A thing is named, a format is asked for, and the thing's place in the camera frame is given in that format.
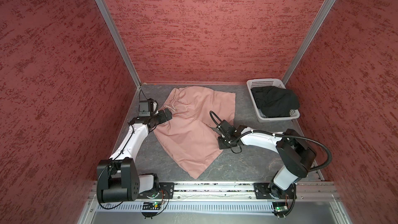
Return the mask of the pink shorts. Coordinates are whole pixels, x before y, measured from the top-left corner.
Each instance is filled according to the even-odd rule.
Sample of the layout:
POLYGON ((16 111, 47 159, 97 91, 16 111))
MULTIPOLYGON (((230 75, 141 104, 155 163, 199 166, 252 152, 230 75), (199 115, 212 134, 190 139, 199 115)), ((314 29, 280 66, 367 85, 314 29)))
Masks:
POLYGON ((213 111, 233 124, 235 100, 235 93, 192 86, 174 88, 163 104, 172 119, 157 126, 154 134, 166 153, 192 178, 199 178, 222 153, 209 113, 213 111))

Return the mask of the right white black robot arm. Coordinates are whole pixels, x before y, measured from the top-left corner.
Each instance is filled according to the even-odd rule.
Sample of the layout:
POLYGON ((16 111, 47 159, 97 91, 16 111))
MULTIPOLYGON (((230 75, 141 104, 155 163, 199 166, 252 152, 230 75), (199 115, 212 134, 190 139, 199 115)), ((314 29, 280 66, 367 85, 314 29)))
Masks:
POLYGON ((307 140, 292 129, 271 133, 244 125, 235 128, 224 120, 212 130, 219 135, 218 145, 221 150, 238 147, 239 152, 242 152, 243 146, 256 146, 279 154, 283 167, 264 190, 258 190, 274 199, 293 199, 295 183, 307 177, 316 158, 316 152, 307 140))

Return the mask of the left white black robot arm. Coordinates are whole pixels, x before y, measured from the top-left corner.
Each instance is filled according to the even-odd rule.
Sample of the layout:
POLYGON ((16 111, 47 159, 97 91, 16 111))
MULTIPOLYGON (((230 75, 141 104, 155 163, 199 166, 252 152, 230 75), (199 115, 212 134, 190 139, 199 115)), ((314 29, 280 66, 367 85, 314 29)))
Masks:
POLYGON ((170 110, 151 116, 136 117, 117 150, 97 165, 97 201, 100 204, 135 201, 139 195, 156 197, 160 192, 156 174, 139 175, 135 162, 143 141, 150 131, 172 119, 170 110))

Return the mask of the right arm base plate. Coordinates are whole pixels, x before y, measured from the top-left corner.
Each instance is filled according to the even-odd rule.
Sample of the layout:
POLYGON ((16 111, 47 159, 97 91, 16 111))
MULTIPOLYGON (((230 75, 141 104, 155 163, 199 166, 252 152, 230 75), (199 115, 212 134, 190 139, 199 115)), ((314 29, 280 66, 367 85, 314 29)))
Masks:
POLYGON ((286 190, 282 190, 274 183, 254 183, 256 199, 288 199, 296 198, 296 184, 292 183, 286 190))

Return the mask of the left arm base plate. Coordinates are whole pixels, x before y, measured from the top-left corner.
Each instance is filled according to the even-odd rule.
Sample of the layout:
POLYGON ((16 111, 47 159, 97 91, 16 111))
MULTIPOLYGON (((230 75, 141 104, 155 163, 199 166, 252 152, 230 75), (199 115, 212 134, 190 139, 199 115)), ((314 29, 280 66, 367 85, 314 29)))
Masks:
POLYGON ((151 190, 144 191, 138 195, 140 199, 172 199, 175 183, 156 183, 151 190))

